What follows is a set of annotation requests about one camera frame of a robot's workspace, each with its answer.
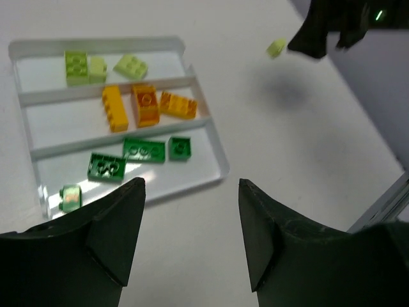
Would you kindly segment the green lego with orange print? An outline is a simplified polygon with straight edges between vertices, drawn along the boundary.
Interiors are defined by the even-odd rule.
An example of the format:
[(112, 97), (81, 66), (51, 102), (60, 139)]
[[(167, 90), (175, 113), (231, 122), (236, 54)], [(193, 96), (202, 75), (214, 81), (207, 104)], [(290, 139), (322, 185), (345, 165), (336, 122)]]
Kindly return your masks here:
[(80, 185), (64, 185), (59, 190), (59, 196), (61, 201), (58, 207), (64, 213), (70, 213), (82, 207), (82, 190)]

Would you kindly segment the lime green lego brick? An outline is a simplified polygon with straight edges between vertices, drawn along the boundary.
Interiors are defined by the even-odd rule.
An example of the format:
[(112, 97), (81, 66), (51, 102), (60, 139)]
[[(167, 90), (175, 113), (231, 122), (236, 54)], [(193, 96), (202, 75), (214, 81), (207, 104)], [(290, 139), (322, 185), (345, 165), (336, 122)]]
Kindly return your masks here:
[(88, 55), (84, 51), (65, 51), (67, 86), (89, 84)]

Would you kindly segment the dark green small lego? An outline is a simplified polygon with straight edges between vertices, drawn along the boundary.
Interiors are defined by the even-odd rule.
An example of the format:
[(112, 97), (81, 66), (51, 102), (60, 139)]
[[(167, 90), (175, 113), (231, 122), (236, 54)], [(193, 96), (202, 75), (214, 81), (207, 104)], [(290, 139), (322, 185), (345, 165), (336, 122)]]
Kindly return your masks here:
[(168, 142), (169, 159), (187, 161), (191, 157), (190, 138), (172, 136)]

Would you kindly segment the orange tall lego brick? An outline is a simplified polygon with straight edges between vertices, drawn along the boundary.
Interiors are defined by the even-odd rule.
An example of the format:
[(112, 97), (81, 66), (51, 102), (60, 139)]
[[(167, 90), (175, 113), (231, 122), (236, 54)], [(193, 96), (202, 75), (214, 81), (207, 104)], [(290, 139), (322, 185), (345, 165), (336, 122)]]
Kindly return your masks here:
[(133, 84), (131, 103), (137, 128), (157, 125), (160, 112), (156, 88), (150, 84)]

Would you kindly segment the pale green square lego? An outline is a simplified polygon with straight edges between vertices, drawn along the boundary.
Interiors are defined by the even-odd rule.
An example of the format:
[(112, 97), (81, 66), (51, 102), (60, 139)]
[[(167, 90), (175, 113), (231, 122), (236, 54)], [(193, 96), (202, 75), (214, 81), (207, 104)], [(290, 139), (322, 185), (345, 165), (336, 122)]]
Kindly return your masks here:
[(92, 56), (89, 59), (89, 83), (105, 83), (107, 78), (107, 64), (102, 57)]

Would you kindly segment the yellow orange long lego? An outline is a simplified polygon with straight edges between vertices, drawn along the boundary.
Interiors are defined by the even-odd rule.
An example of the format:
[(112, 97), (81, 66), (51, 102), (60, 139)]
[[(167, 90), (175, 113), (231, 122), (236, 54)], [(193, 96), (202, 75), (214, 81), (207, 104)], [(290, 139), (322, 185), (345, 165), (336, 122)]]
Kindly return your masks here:
[(106, 86), (102, 92), (102, 102), (113, 133), (128, 130), (128, 118), (119, 86)]

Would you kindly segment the dark green long lego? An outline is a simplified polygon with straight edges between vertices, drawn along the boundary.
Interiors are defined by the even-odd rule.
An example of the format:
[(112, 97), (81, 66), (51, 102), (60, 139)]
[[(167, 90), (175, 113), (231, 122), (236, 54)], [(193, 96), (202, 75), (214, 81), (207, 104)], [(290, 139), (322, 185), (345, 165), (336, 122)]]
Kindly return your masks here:
[(166, 144), (161, 141), (125, 138), (123, 140), (123, 157), (128, 162), (164, 163), (166, 160)]

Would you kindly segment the dark green lego brick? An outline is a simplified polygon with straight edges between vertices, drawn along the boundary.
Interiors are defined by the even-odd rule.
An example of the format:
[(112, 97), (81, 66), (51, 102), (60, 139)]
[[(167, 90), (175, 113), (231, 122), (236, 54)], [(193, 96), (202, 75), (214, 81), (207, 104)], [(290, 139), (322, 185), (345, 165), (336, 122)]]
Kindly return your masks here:
[(127, 160), (123, 157), (93, 152), (88, 165), (88, 179), (96, 182), (122, 182), (126, 163)]

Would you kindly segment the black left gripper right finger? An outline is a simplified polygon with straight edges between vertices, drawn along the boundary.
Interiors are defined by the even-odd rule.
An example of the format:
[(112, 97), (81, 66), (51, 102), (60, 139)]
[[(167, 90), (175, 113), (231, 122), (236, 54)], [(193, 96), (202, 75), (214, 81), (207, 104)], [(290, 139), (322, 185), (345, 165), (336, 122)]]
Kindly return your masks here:
[(408, 224), (355, 233), (313, 221), (248, 179), (238, 206), (251, 290), (260, 306), (407, 306)]

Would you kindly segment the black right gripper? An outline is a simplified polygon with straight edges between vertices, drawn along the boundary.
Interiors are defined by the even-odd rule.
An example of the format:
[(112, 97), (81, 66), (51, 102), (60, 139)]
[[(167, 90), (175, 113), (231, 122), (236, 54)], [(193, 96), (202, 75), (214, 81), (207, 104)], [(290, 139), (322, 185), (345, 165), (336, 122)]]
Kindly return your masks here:
[(408, 29), (408, 1), (311, 1), (307, 18), (287, 49), (313, 59), (327, 55), (327, 35), (339, 33), (339, 48), (368, 31)]

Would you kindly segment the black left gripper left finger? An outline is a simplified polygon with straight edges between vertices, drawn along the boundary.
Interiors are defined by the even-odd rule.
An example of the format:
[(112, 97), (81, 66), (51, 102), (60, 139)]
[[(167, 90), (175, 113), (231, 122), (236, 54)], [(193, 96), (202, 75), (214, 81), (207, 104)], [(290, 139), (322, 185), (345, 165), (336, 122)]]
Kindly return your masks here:
[(136, 177), (62, 217), (3, 233), (1, 305), (117, 306), (145, 199), (145, 181)]

